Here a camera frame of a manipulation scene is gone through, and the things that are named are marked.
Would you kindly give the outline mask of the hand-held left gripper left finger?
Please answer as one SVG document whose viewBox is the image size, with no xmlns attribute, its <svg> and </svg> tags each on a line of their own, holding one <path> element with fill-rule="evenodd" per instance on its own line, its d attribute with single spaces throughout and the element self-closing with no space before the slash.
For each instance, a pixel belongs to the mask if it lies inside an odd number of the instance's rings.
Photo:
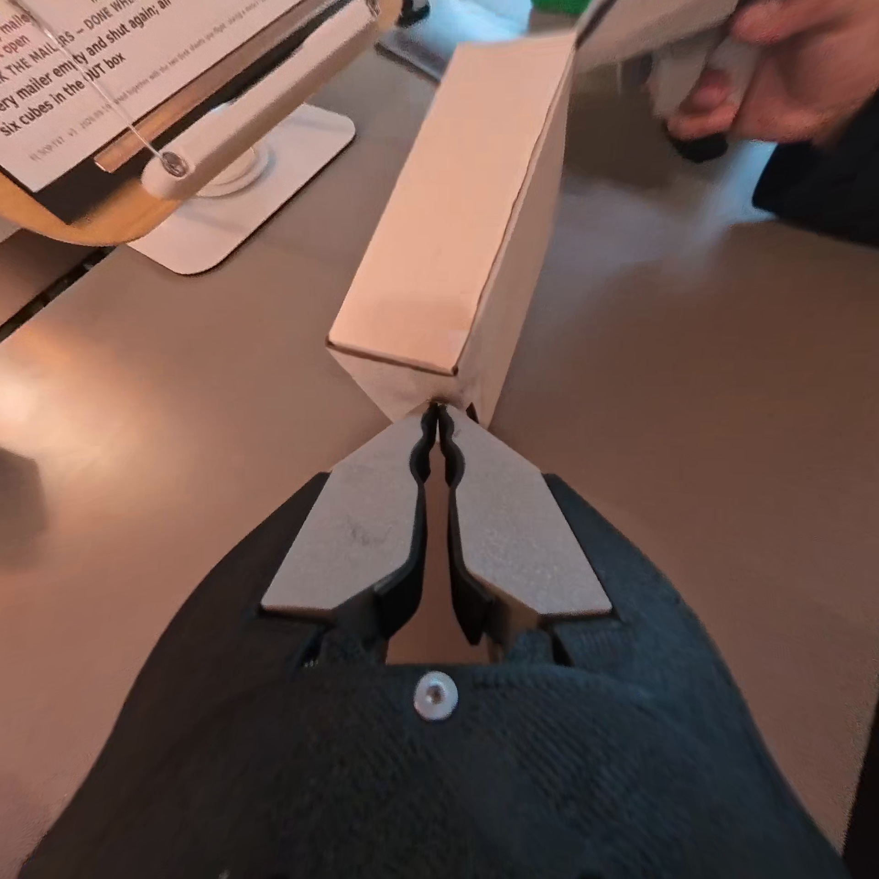
<svg viewBox="0 0 879 879">
<path fill-rule="evenodd" d="M 390 639 L 423 592 L 425 484 L 438 411 L 428 403 L 337 464 L 264 593 L 263 612 Z"/>
</svg>

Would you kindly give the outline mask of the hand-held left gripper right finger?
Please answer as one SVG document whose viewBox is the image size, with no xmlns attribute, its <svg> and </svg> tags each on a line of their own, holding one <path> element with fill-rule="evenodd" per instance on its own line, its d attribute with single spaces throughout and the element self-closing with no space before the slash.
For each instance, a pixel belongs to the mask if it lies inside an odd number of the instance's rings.
<svg viewBox="0 0 879 879">
<path fill-rule="evenodd" d="M 607 617 L 611 600 L 538 467 L 466 412 L 438 407 L 448 485 L 447 555 L 468 643 Z"/>
</svg>

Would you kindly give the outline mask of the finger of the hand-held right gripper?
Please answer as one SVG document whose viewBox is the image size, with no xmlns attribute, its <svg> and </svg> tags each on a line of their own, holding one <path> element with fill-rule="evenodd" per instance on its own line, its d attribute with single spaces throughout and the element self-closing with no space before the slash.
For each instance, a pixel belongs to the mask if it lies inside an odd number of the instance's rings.
<svg viewBox="0 0 879 879">
<path fill-rule="evenodd" d="M 726 22 L 737 1 L 593 1 L 577 19 L 577 60 L 591 71 L 650 54 Z"/>
</svg>

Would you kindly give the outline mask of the white cardboard mailer box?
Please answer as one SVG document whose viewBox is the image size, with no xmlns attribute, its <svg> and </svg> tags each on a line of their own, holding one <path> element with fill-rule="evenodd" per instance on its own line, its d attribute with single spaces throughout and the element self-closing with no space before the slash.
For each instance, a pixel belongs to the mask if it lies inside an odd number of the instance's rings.
<svg viewBox="0 0 879 879">
<path fill-rule="evenodd" d="M 460 44 L 329 331 L 396 422 L 427 402 L 497 408 L 551 236 L 573 32 Z"/>
</svg>

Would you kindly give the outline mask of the person's right hand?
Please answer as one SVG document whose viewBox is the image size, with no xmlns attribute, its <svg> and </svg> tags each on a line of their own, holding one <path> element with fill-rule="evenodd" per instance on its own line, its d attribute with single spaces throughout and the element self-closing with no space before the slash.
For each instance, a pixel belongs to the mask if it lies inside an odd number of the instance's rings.
<svg viewBox="0 0 879 879">
<path fill-rule="evenodd" d="M 707 71 L 666 120 L 671 137 L 823 145 L 877 92 L 876 1 L 748 2 L 731 36 L 759 49 L 748 89 L 734 98 L 727 75 Z"/>
</svg>

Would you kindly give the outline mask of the dark grey tray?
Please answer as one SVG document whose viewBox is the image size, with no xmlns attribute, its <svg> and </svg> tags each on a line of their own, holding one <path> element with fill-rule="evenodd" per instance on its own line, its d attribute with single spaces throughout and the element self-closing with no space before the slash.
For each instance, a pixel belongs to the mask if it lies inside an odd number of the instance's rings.
<svg viewBox="0 0 879 879">
<path fill-rule="evenodd" d="M 439 1 L 404 1 L 396 23 L 376 43 L 375 50 L 428 79 L 439 82 L 458 39 Z"/>
</svg>

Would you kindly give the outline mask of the white display stand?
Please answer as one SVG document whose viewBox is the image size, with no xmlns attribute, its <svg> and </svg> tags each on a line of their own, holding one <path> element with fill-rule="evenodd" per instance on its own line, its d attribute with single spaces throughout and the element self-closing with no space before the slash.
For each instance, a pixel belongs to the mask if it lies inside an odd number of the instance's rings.
<svg viewBox="0 0 879 879">
<path fill-rule="evenodd" d="M 175 134 L 145 165 L 150 214 L 125 243 L 182 276 L 214 269 L 353 142 L 309 99 L 385 28 L 376 2 L 302 2 L 168 99 L 139 134 Z"/>
</svg>

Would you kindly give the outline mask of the instruction sheet on stand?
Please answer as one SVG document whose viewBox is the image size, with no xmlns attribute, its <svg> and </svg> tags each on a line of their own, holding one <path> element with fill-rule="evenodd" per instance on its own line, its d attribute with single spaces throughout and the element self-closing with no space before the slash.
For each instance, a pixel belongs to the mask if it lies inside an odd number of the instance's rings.
<svg viewBox="0 0 879 879">
<path fill-rule="evenodd" d="M 402 2 L 376 3 L 381 6 L 386 24 L 375 42 L 396 23 L 402 9 Z M 199 78 L 169 98 L 180 95 Z M 126 232 L 133 232 L 135 238 L 144 235 L 145 227 L 138 220 L 150 214 L 150 210 L 149 201 L 139 188 L 139 177 L 148 161 L 159 157 L 158 150 L 175 134 L 139 134 L 135 125 L 143 124 L 159 108 L 169 110 L 169 98 L 127 124 L 95 154 L 39 192 L 28 191 L 2 170 L 2 219 L 68 244 L 125 244 Z"/>
</svg>

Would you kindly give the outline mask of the printed instruction sheet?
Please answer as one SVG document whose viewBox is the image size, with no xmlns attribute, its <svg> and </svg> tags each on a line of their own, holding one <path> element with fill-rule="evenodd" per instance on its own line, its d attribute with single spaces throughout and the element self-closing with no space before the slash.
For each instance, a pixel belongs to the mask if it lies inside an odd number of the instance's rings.
<svg viewBox="0 0 879 879">
<path fill-rule="evenodd" d="M 39 192 L 297 5 L 2 2 L 2 170 Z"/>
</svg>

